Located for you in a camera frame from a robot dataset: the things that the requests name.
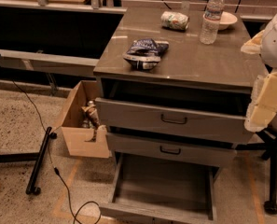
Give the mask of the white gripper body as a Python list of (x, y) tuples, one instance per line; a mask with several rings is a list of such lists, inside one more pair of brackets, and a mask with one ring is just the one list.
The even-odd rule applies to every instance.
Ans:
[(265, 64), (272, 68), (277, 68), (277, 14), (264, 30), (260, 56)]

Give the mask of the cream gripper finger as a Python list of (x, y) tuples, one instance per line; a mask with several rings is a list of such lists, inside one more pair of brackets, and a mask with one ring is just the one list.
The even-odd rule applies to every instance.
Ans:
[(262, 45), (262, 36), (264, 31), (260, 31), (255, 36), (253, 36), (250, 40), (245, 42), (241, 47), (241, 52), (246, 54), (259, 54)]
[(266, 76), (258, 76), (246, 111), (244, 127), (249, 132), (267, 128), (277, 114), (277, 69)]

